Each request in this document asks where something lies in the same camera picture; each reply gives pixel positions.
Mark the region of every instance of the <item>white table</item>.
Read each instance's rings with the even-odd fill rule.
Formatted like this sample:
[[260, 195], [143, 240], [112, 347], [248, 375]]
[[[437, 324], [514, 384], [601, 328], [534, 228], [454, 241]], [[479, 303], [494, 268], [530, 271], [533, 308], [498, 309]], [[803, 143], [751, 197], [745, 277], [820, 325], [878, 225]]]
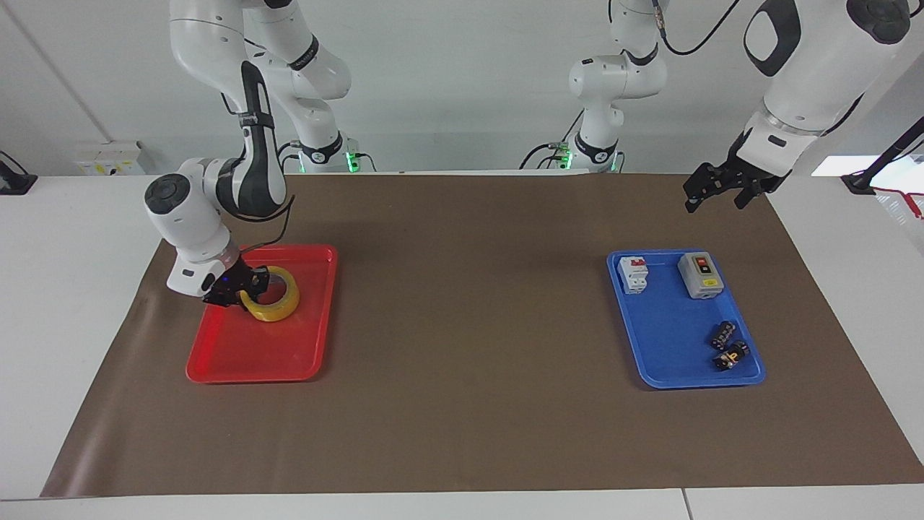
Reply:
[[[43, 178], [25, 197], [0, 198], [0, 265], [6, 268], [6, 297], [0, 299], [2, 498], [38, 495], [125, 318], [159, 239], [142, 210], [150, 180]], [[849, 195], [839, 180], [791, 179], [771, 201], [918, 458], [924, 458], [919, 347], [924, 258], [874, 198]], [[64, 336], [67, 350], [60, 347]], [[888, 351], [883, 344], [890, 345]], [[0, 502], [2, 518], [679, 520], [689, 518], [688, 511], [697, 520], [873, 515], [918, 520], [924, 485]]]

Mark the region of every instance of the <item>gray switch box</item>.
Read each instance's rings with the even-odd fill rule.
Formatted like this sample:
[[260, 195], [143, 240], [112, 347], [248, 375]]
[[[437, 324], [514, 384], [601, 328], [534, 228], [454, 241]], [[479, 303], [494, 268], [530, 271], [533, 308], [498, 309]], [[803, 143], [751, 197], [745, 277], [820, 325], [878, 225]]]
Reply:
[[719, 271], [706, 252], [684, 254], [677, 268], [687, 285], [690, 298], [694, 300], [715, 298], [725, 290]]

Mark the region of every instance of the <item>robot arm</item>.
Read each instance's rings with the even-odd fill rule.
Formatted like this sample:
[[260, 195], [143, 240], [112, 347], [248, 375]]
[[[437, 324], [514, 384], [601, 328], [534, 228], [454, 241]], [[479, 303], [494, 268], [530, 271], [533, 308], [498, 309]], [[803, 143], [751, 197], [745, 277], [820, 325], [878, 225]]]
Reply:
[[745, 49], [771, 79], [758, 110], [716, 167], [684, 184], [687, 211], [740, 189], [744, 208], [775, 191], [814, 142], [839, 124], [885, 70], [911, 27], [907, 0], [767, 0], [745, 33]]
[[[273, 82], [265, 80], [259, 65], [248, 60], [244, 9], [252, 9], [262, 38], [278, 53], [274, 59], [290, 60], [284, 80], [281, 70], [270, 67], [270, 58], [266, 59], [267, 76]], [[292, 106], [283, 105], [290, 114], [301, 116], [308, 112], [304, 106], [310, 102], [299, 99], [299, 93], [342, 97], [349, 89], [349, 73], [307, 30], [293, 0], [171, 0], [170, 14], [176, 61], [224, 95], [229, 111], [237, 115], [244, 150], [240, 157], [186, 161], [177, 173], [162, 176], [148, 187], [145, 204], [154, 226], [176, 247], [167, 286], [202, 297], [206, 303], [243, 305], [240, 292], [256, 301], [267, 289], [269, 273], [265, 267], [251, 268], [243, 261], [219, 210], [257, 221], [280, 215], [286, 181], [276, 156], [275, 125], [267, 96], [296, 99]], [[325, 107], [320, 106], [318, 112], [323, 114], [316, 119], [326, 126], [311, 125], [310, 117], [304, 118], [304, 125], [297, 121], [301, 139], [317, 138], [319, 142], [319, 136], [334, 133], [330, 130], [332, 126], [335, 130], [333, 116], [329, 107], [324, 113]]]
[[266, 45], [253, 62], [270, 95], [295, 124], [301, 162], [311, 172], [349, 171], [348, 148], [355, 144], [337, 128], [326, 101], [341, 99], [352, 83], [347, 64], [330, 53], [308, 29], [298, 2], [251, 9], [256, 37]]
[[[667, 7], [668, 1], [662, 2]], [[594, 56], [571, 68], [568, 84], [584, 105], [580, 128], [568, 136], [571, 167], [605, 171], [615, 159], [623, 113], [622, 99], [653, 96], [667, 82], [667, 66], [658, 54], [658, 26], [650, 0], [614, 2], [610, 33], [623, 47], [618, 56]]]

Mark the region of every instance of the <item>brown paper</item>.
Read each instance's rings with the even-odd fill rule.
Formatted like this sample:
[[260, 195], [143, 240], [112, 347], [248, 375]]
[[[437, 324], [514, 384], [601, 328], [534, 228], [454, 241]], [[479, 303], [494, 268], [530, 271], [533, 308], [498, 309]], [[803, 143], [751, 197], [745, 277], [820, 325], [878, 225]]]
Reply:
[[[43, 496], [924, 481], [767, 201], [688, 215], [682, 182], [290, 178], [286, 242], [340, 253], [320, 375], [189, 382], [203, 306], [165, 287], [162, 245]], [[281, 225], [228, 224], [238, 243]], [[722, 266], [759, 386], [638, 376], [606, 255], [685, 247]]]

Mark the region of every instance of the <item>yellow tape roll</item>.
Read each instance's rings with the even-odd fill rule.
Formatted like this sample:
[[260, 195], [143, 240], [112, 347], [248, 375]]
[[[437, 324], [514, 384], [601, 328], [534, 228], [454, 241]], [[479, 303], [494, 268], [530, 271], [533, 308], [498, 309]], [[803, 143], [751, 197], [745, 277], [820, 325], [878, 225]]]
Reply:
[[270, 272], [270, 275], [276, 275], [286, 283], [286, 293], [283, 294], [283, 297], [280, 298], [278, 302], [260, 305], [251, 300], [250, 296], [245, 291], [241, 291], [237, 295], [240, 296], [240, 301], [247, 307], [247, 310], [250, 311], [253, 317], [260, 321], [273, 323], [274, 321], [281, 321], [292, 316], [292, 313], [294, 313], [295, 309], [298, 307], [299, 294], [295, 278], [293, 278], [288, 271], [277, 266], [269, 266], [267, 270]]

